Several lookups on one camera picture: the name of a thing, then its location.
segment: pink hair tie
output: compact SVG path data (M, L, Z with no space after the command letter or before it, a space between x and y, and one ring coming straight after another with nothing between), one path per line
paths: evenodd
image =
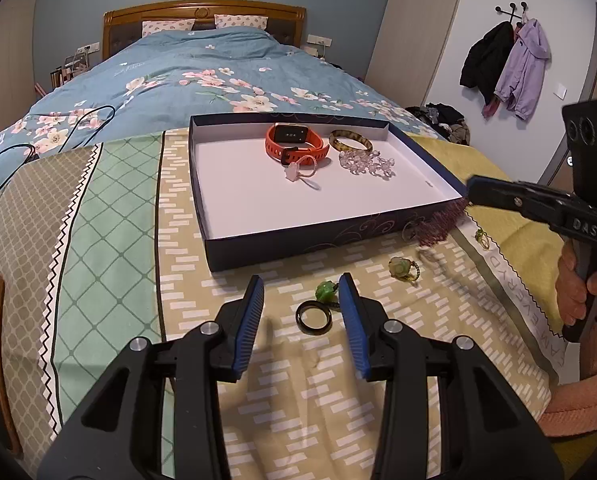
M306 174L301 173L298 171L299 166L303 163L304 160L312 160L313 168L312 173ZM285 168L285 178L291 180L291 182L296 182L299 178L309 178L314 176L316 173L316 159L312 155L303 155L299 158L296 162L290 162L290 165Z

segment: coat rack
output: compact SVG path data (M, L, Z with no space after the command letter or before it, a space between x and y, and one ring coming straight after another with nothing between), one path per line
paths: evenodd
M496 12L499 14L507 14L508 16L510 16L509 18L509 22L511 23L511 20L513 20L514 18L520 18L522 20L522 16L518 16L517 14L515 14L516 9L518 8L516 6L515 3L510 3L509 6L511 7L511 12L505 12L505 10L501 9L501 6L496 7ZM520 6L523 7L523 13L525 13L527 11L527 2L521 2ZM517 25L520 27L522 25L521 22L518 22Z

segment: pillow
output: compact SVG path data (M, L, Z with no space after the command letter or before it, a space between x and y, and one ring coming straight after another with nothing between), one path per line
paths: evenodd
M261 30L267 28L267 16L235 16L233 14L215 14L214 23L216 28L233 27L234 25L246 25Z
M143 22L143 38L161 30L192 30L196 20L168 20L166 22Z

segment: blue floral duvet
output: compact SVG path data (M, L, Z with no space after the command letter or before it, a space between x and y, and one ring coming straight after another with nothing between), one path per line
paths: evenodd
M0 151L30 143L56 153L87 112L111 105L115 117L90 143L189 124L190 116L224 112L308 112L375 117L403 131L436 137L407 111L361 81L254 27L169 30L151 34L53 91L0 133ZM67 146L85 142L110 116L89 114ZM25 158L24 148L0 156L0 185Z

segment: hand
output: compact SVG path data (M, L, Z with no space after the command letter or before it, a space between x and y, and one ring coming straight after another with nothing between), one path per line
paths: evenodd
M576 254L569 240L563 247L558 260L558 279L556 280L556 294L558 310L565 325L571 326L577 320L584 319L587 313L585 300L587 291L597 296L597 272L587 280L587 286L576 274Z

